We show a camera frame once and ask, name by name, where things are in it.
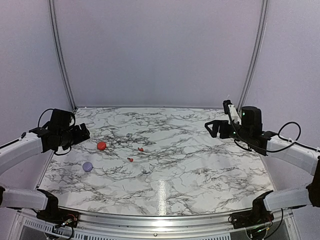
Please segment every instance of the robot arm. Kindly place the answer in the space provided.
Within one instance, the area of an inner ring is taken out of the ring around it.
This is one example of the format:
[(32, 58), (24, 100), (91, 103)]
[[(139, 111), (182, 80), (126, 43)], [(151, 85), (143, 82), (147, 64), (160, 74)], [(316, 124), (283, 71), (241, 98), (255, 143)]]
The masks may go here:
[[(51, 119), (43, 127), (36, 127), (14, 141), (0, 146), (0, 175), (32, 157), (58, 147), (63, 150), (79, 144), (90, 138), (90, 133), (84, 123), (75, 125), (72, 112), (53, 109)], [(61, 219), (58, 209), (58, 199), (44, 190), (28, 190), (4, 188), (0, 186), (0, 207), (29, 208), (41, 210), (37, 217), (49, 221)]]
[(241, 120), (236, 107), (230, 100), (223, 102), (224, 113), (229, 120), (207, 122), (205, 128), (213, 138), (233, 138), (235, 143), (243, 142), (248, 150), (270, 156), (303, 169), (313, 181), (308, 186), (270, 191), (257, 197), (252, 203), (252, 210), (231, 214), (235, 228), (249, 227), (257, 222), (273, 220), (272, 211), (283, 208), (300, 208), (306, 205), (320, 207), (320, 152), (319, 149), (300, 144), (292, 140), (284, 140), (280, 133), (262, 131), (261, 110), (253, 106), (241, 109)]

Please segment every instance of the metal frame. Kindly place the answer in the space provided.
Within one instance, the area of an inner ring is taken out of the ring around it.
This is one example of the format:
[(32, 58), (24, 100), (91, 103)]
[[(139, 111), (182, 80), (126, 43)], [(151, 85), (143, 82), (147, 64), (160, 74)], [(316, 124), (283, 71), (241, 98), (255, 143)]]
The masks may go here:
[(255, 74), (256, 65), (259, 57), (259, 53), (261, 50), (263, 38), (266, 30), (266, 22), (267, 22), (267, 13), (269, 8), (269, 0), (262, 0), (261, 11), (260, 11), (260, 20), (258, 25), (258, 31), (256, 33), (255, 44), (253, 48), (253, 53), (249, 65), (248, 72), (246, 74), (245, 82), (241, 91), (241, 95), (239, 98), (239, 102), (237, 105), (238, 111), (244, 106), (245, 101), (247, 99), (249, 89)]
[[(274, 212), (274, 222), (281, 219), (281, 211)], [(228, 240), (230, 233), (244, 231), (245, 228), (234, 229), (228, 222), (230, 212), (192, 216), (127, 216), (108, 213), (80, 211), (79, 223), (74, 229), (72, 239), (129, 240), (129, 239), (188, 239)], [(293, 213), (284, 211), (284, 222), (291, 240), (299, 240)], [(31, 210), (18, 211), (9, 240), (18, 240), (24, 226), (51, 232), (53, 224), (35, 217)], [(60, 234), (68, 236), (70, 228), (61, 228)]]
[(66, 69), (66, 64), (64, 61), (64, 56), (62, 53), (62, 48), (61, 48), (61, 43), (60, 43), (60, 38), (59, 38), (59, 32), (58, 32), (58, 24), (57, 24), (57, 16), (56, 16), (56, 7), (55, 7), (55, 1), (54, 0), (48, 0), (48, 5), (49, 5), (49, 14), (50, 14), (50, 20), (51, 20), (51, 28), (52, 28), (52, 33), (53, 33), (53, 40), (54, 40), (54, 46), (55, 46), (55, 51), (57, 55), (57, 60), (61, 72), (61, 77), (64, 85), (64, 89), (66, 92), (66, 96), (68, 98), (69, 104), (71, 109), (74, 111), (77, 106), (75, 103), (75, 99), (72, 93), (67, 69)]
[(42, 168), (42, 170), (41, 170), (41, 172), (40, 172), (40, 175), (39, 175), (39, 177), (38, 177), (38, 179), (37, 179), (37, 181), (36, 181), (36, 185), (35, 185), (35, 187), (34, 187), (35, 189), (37, 189), (37, 188), (40, 187), (40, 184), (41, 184), (41, 182), (42, 182), (42, 179), (44, 178), (44, 176), (45, 176), (45, 174), (46, 174), (47, 168), (48, 168), (48, 166), (49, 166), (49, 164), (50, 164), (51, 159), (53, 158), (53, 156), (54, 156), (54, 151), (51, 151), (50, 154), (49, 154), (49, 156), (46, 158), (46, 160), (45, 160), (45, 162), (44, 162), (43, 168)]

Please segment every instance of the small red piece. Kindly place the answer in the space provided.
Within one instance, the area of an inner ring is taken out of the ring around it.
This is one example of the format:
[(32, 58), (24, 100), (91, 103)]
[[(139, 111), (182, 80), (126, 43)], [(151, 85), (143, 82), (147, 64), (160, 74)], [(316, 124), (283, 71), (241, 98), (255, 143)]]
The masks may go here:
[(104, 142), (104, 141), (101, 141), (99, 142), (97, 145), (96, 145), (96, 148), (99, 149), (99, 150), (105, 150), (107, 147), (107, 144)]

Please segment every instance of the white marble tabletop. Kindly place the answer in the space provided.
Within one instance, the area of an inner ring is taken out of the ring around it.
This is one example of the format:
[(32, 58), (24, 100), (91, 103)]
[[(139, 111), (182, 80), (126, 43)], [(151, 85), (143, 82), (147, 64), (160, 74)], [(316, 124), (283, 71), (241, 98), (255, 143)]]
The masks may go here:
[[(90, 139), (54, 156), (40, 188), (74, 209), (143, 216), (181, 216), (250, 208), (272, 190), (259, 155), (204, 127), (227, 119), (196, 108), (80, 108)], [(104, 141), (107, 148), (97, 150)], [(84, 172), (85, 162), (93, 164)]]

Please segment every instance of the grey wall panel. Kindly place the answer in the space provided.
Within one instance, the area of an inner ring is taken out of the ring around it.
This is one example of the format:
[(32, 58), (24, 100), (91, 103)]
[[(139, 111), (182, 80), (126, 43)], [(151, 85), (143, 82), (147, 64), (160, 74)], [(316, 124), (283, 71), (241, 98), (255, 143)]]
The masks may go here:
[(78, 106), (221, 107), (236, 103), (260, 0), (57, 0)]
[[(283, 0), (269, 5), (265, 37), (246, 101), (262, 109), (265, 130), (288, 121), (302, 127), (301, 143), (320, 147), (320, 2)], [(297, 130), (288, 127), (287, 137)], [(265, 158), (276, 187), (309, 183), (311, 177), (287, 163)], [(302, 239), (318, 239), (320, 210), (294, 211)]]
[[(0, 145), (36, 127), (47, 108), (69, 109), (47, 1), (1, 1)], [(33, 188), (47, 158), (43, 154), (18, 164), (0, 177), (0, 185)], [(14, 214), (12, 209), (0, 209), (0, 239), (8, 239)]]

